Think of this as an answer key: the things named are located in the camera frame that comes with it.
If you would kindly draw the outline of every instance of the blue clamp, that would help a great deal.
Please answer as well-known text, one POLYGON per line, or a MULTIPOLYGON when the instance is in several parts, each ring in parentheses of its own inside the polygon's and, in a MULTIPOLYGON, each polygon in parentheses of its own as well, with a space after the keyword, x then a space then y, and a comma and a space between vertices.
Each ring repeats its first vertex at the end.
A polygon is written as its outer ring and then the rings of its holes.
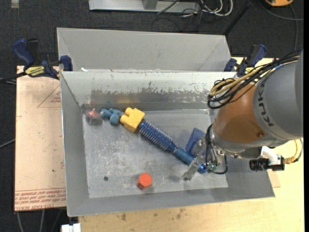
POLYGON ((248 66, 255 67, 257 62, 260 61, 263 57, 265 57, 266 53, 267 50, 264 45, 252 45, 250 49, 250 54, 246 58, 243 58, 241 64, 238 66, 237 76, 243 76, 248 66))
POLYGON ((101 115, 101 118, 108 118, 112 125, 117 125, 120 120, 120 116, 119 116, 120 113, 121 111, 110 108, 109 110, 101 109, 100 115, 101 115))
MULTIPOLYGON (((32 46, 30 48, 32 50, 32 53, 36 53, 38 50, 38 41, 37 40, 29 41, 29 45, 32 46)), ((26 62, 26 65, 24 66, 24 73, 29 75, 30 77, 45 76, 54 79, 59 79, 59 72, 53 68, 53 64, 59 64, 59 63, 63 64, 64 66, 63 70, 65 71, 73 70, 71 59, 67 55, 61 56, 60 61, 54 63, 50 63, 49 61, 43 60, 41 64, 34 65, 35 63, 39 63, 40 60, 37 59, 36 54, 35 54, 36 58, 34 58, 31 55, 30 51, 27 49, 26 40, 24 38, 14 43, 13 51, 20 59, 26 62)))
POLYGON ((70 57, 68 55, 63 55, 60 57, 60 62, 63 64, 64 71, 73 71, 73 65, 70 57))
POLYGON ((231 59, 227 62, 226 66, 225 66, 225 68, 224 68, 224 71, 225 71, 225 72, 231 72, 231 71, 233 70, 233 68, 234 68, 236 65, 237 65, 237 60, 234 59, 234 58, 231 58, 231 59))

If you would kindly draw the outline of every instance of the black cable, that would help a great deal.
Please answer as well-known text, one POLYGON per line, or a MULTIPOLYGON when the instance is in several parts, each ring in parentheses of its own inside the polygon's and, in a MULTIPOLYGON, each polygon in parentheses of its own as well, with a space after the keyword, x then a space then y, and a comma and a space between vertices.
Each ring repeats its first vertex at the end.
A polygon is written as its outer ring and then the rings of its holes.
POLYGON ((15 142, 15 139, 12 139, 12 140, 10 140, 10 141, 8 141, 8 142, 6 142, 6 143, 0 145, 0 148, 6 147, 7 145, 10 145, 10 144, 12 144, 12 143, 14 143, 14 142, 15 142))
POLYGON ((50 230, 50 232, 54 232, 54 229, 55 229, 55 227, 56 227, 56 224, 57 224, 57 222, 58 222, 58 219, 59 219, 59 217, 60 217, 61 212, 62 212, 62 209, 60 209, 60 211, 58 212, 58 215, 57 215, 57 217, 56 217, 56 219, 55 219, 55 221, 54 221, 54 224, 53 224, 52 229, 50 230))
POLYGON ((228 164, 227 164, 227 159, 226 159, 226 155, 224 155, 224 161, 225 161, 225 170, 223 172, 216 172, 216 171, 212 171, 214 174, 225 174, 228 170, 228 164))
MULTIPOLYGON (((209 108, 218 109, 218 108, 221 108, 221 107, 223 107, 224 105, 226 105, 228 103, 235 102, 241 96, 243 96, 247 91, 249 91, 253 86, 251 86, 248 90, 246 90, 243 94, 241 94, 236 100, 232 101, 232 98, 241 89, 243 89, 249 83, 252 83, 253 81, 255 81, 255 79, 260 80, 262 77, 265 77, 265 75, 263 76, 263 74, 270 73, 275 67, 277 67, 277 66, 279 66, 281 64, 284 64, 284 63, 288 63, 288 62, 294 61, 296 56, 299 55, 299 54, 300 54, 300 51, 295 51, 295 52, 292 52, 290 54, 287 54, 286 56, 284 56, 284 57, 282 57, 282 58, 280 58, 278 60, 273 61, 272 63, 259 66, 259 67, 261 67, 261 69, 258 72, 256 72, 255 74, 249 76, 242 83, 239 83, 237 88, 235 88, 235 86, 233 86, 233 87, 227 89, 224 92, 224 94, 220 95, 219 97, 208 95, 208 102, 207 102, 207 104, 208 104, 209 108), (219 102, 220 105, 217 105, 217 106, 212 105, 212 103, 215 103, 215 102, 219 102)), ((226 82, 224 85, 220 86, 217 91, 221 90, 226 85, 228 85, 228 82, 226 82)))
POLYGON ((173 7, 177 2, 179 2, 179 0, 174 1, 171 5, 169 5, 168 7, 166 7, 164 10, 161 10, 160 12, 158 12, 158 14, 161 14, 167 10, 169 10, 171 7, 173 7))
POLYGON ((231 24, 227 27, 227 29, 224 31, 223 35, 228 35, 228 33, 232 30, 232 28, 237 24, 237 22, 240 20, 240 18, 246 13, 246 11, 250 8, 250 6, 253 4, 255 0, 249 0, 247 1, 242 9, 239 11, 239 13, 236 15, 234 20, 231 22, 231 24))
POLYGON ((267 8, 265 8, 265 6, 263 6, 260 1, 259 1, 259 4, 267 13, 269 13, 269 14, 275 16, 275 17, 278 17, 278 18, 281 18, 281 19, 284 19, 284 20, 291 20, 291 21, 303 21, 304 20, 304 18, 298 19, 298 18, 296 18, 296 16, 294 18, 289 18, 289 17, 284 17, 284 16, 274 14, 274 13, 270 12, 267 8))
POLYGON ((0 83, 6 83, 7 81, 12 81, 12 79, 19 78, 21 76, 27 75, 25 72, 21 72, 19 74, 16 74, 15 76, 6 77, 6 78, 0 78, 0 83))
POLYGON ((294 18, 295 18, 295 25, 296 25, 296 32, 295 32, 296 36, 295 36, 295 43, 294 43, 294 48, 293 48, 293 50, 296 51, 296 48, 297 48, 297 38, 298 38, 298 21, 297 21, 297 19, 296 19, 295 10, 293 9, 293 7, 292 7, 291 5, 290 5, 290 8, 291 8, 292 13, 293 13, 293 15, 294 15, 294 18))

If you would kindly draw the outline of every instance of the red marking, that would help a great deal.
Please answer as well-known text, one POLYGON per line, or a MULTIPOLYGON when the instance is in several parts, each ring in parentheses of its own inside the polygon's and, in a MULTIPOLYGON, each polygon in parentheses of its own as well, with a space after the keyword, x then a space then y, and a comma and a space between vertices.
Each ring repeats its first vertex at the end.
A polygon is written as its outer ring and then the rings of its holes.
POLYGON ((65 188, 46 188, 46 189, 34 189, 34 190, 22 190, 22 191, 41 191, 41 190, 56 190, 56 189, 65 189, 65 188))
POLYGON ((54 107, 61 107, 61 106, 41 106, 58 88, 60 87, 60 84, 53 90, 53 92, 51 92, 46 98, 44 101, 42 101, 40 103, 40 105, 38 105, 38 108, 54 108, 54 107))

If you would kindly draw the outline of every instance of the metal stand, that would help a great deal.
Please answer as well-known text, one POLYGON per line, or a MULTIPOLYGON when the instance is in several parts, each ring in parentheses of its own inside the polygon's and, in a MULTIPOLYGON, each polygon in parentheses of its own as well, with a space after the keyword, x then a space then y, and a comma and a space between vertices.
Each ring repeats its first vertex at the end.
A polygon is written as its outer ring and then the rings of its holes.
MULTIPOLYGON (((160 12, 170 6, 172 0, 90 0, 91 11, 138 11, 160 12)), ((195 2, 177 2, 166 10, 170 13, 181 13, 184 10, 198 10, 199 5, 195 2)))

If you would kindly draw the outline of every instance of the blue plastic part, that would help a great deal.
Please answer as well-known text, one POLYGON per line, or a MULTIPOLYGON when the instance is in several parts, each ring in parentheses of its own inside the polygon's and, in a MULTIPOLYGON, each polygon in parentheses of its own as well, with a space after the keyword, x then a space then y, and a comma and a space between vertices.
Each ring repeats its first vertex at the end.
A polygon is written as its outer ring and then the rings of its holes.
POLYGON ((61 56, 60 61, 63 64, 65 71, 70 71, 70 72, 73 71, 73 65, 72 65, 71 59, 68 55, 61 56))
POLYGON ((101 115, 101 118, 108 118, 112 125, 116 125, 116 124, 119 123, 119 120, 120 120, 119 114, 120 113, 121 113, 121 111, 119 111, 117 109, 110 108, 109 110, 101 109, 100 115, 101 115))
POLYGON ((147 120, 142 121, 139 129, 142 136, 161 149, 173 152, 177 148, 170 135, 147 120))
POLYGON ((198 128, 194 128, 189 138, 189 141, 185 147, 185 150, 188 151, 191 155, 194 155, 192 150, 195 144, 199 141, 199 139, 202 136, 205 136, 205 135, 206 135, 205 132, 199 130, 198 128))
MULTIPOLYGON (((190 163, 195 159, 193 155, 189 154, 188 151, 182 148, 177 148, 177 150, 174 152, 174 155, 180 158, 183 162, 187 163, 188 165, 190 165, 190 163)), ((198 171, 203 174, 207 171, 207 167, 204 164, 200 163, 198 171)))
POLYGON ((234 58, 231 58, 231 59, 227 62, 226 66, 225 66, 225 68, 224 68, 224 71, 225 71, 225 72, 230 72, 230 71, 232 71, 232 69, 236 66, 236 63, 237 63, 237 60, 234 59, 234 58))
POLYGON ((112 113, 108 111, 107 109, 101 109, 101 118, 110 118, 112 116, 112 113))
MULTIPOLYGON (((177 156, 186 164, 190 165, 190 163, 195 160, 195 156, 190 154, 188 151, 177 147, 170 135, 168 135, 165 131, 161 130, 157 126, 151 124, 147 120, 142 121, 139 129, 140 134, 154 145, 160 147, 163 150, 171 151, 175 156, 177 156)), ((204 164, 200 163, 198 171, 203 174, 207 171, 207 169, 205 168, 204 164)))
POLYGON ((34 63, 33 57, 26 48, 26 40, 24 38, 14 43, 13 51, 20 59, 23 59, 26 62, 25 68, 34 63))

